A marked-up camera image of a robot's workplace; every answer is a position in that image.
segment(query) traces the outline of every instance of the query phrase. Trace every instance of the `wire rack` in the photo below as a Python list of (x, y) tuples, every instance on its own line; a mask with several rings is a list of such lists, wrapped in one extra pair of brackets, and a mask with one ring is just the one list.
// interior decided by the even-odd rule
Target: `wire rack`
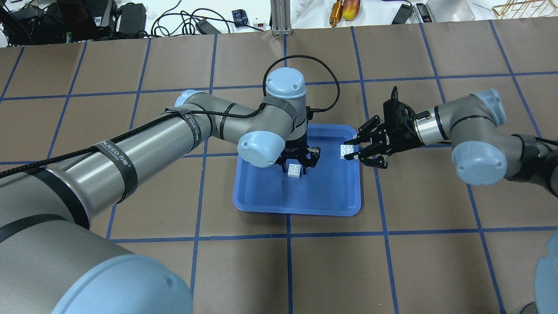
[(522, 17), (558, 16), (555, 0), (508, 0), (506, 4), (495, 6), (492, 11), (503, 20)]

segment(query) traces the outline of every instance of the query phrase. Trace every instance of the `black electronic device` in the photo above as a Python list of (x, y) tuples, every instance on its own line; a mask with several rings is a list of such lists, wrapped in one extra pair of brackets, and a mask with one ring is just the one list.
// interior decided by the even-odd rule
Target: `black electronic device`
[(428, 8), (424, 3), (417, 3), (416, 4), (418, 15), (420, 16), (423, 23), (432, 23), (432, 16), (428, 12)]
[(397, 11), (397, 14), (395, 14), (395, 17), (393, 18), (393, 22), (391, 22), (391, 24), (405, 24), (412, 13), (413, 8), (411, 6), (402, 4), (399, 8), (399, 11)]
[(97, 39), (115, 31), (114, 0), (56, 0), (74, 40)]
[(145, 20), (147, 12), (143, 4), (125, 4), (120, 7), (120, 25), (118, 31), (124, 34), (137, 34), (145, 31)]
[(211, 23), (204, 18), (196, 22), (196, 29), (198, 29), (202, 35), (221, 34), (217, 28), (211, 25)]
[(17, 34), (16, 28), (7, 24), (3, 32), (8, 37), (10, 45), (45, 45), (67, 42), (67, 29), (56, 3), (49, 5), (46, 10), (36, 6), (27, 6), (12, 12), (10, 17), (24, 36)]

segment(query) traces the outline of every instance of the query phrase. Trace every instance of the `mango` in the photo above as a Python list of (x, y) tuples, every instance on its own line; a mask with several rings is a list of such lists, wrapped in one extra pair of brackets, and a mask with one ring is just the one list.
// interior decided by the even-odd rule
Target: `mango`
[(360, 10), (360, 0), (345, 0), (343, 2), (343, 18), (350, 21), (357, 17)]

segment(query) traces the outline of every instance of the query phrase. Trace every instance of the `plastic tray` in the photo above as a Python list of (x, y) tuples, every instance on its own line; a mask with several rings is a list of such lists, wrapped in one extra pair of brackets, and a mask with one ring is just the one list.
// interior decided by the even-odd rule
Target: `plastic tray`
[(356, 134), (348, 125), (308, 125), (308, 145), (321, 147), (321, 155), (316, 168), (308, 168), (306, 175), (301, 170), (300, 178), (288, 177), (278, 165), (257, 168), (239, 156), (234, 205), (247, 212), (356, 214), (360, 210), (359, 162), (340, 158), (340, 145)]

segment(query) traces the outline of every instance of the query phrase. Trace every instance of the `brass fitting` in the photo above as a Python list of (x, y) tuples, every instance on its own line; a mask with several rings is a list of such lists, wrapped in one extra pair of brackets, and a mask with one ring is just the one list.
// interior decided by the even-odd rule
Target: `brass fitting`
[(343, 0), (337, 0), (331, 8), (331, 15), (329, 16), (329, 25), (335, 27), (337, 23), (341, 20), (341, 15), (343, 14)]

